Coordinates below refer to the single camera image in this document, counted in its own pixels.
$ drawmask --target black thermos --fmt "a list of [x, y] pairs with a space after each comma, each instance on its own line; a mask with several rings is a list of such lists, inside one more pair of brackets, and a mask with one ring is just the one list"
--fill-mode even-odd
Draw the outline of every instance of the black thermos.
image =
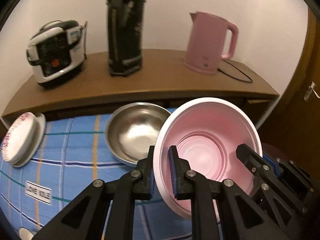
[[112, 76], [127, 76], [141, 68], [145, 1], [107, 0], [109, 70]]

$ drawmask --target power cord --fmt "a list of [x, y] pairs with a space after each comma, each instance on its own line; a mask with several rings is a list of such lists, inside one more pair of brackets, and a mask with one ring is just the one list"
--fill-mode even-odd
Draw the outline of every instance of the power cord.
[[253, 80], [251, 77], [249, 77], [246, 73], [244, 73], [243, 71], [241, 71], [240, 69], [238, 69], [236, 66], [232, 65], [231, 63], [223, 60], [225, 63], [228, 63], [229, 65], [233, 66], [234, 68], [236, 68], [239, 72], [241, 72], [243, 75], [245, 75], [249, 80], [244, 80], [244, 79], [240, 79], [240, 78], [236, 78], [236, 77], [233, 77], [227, 73], [225, 73], [224, 71], [222, 71], [220, 68], [218, 68], [218, 71], [220, 71], [221, 73], [225, 74], [226, 76], [228, 77], [231, 77], [235, 80], [238, 80], [238, 81], [241, 81], [241, 82], [244, 82], [244, 83], [253, 83]]

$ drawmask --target wooden door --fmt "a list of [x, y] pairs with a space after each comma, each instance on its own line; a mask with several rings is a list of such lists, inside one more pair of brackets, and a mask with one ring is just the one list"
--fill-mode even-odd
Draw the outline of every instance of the wooden door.
[[305, 93], [313, 81], [320, 95], [320, 24], [306, 76], [285, 109], [258, 131], [264, 143], [281, 150], [290, 160], [320, 179], [320, 99], [314, 92], [307, 101]]

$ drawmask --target white wall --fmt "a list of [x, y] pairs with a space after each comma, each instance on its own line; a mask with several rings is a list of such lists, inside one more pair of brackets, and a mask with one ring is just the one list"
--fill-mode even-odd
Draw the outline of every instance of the white wall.
[[[297, 66], [307, 29], [302, 0], [147, 0], [143, 47], [186, 49], [189, 12], [217, 14], [234, 22], [239, 40], [234, 56], [282, 94]], [[87, 52], [107, 50], [105, 0], [21, 0], [0, 32], [0, 113], [31, 74], [28, 39], [52, 20], [89, 22]]]

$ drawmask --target metal bowl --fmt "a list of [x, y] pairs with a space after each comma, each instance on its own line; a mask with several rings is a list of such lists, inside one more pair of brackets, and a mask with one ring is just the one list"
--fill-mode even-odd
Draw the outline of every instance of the metal bowl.
[[117, 109], [106, 127], [106, 141], [121, 162], [136, 166], [148, 156], [170, 112], [151, 103], [132, 103]]

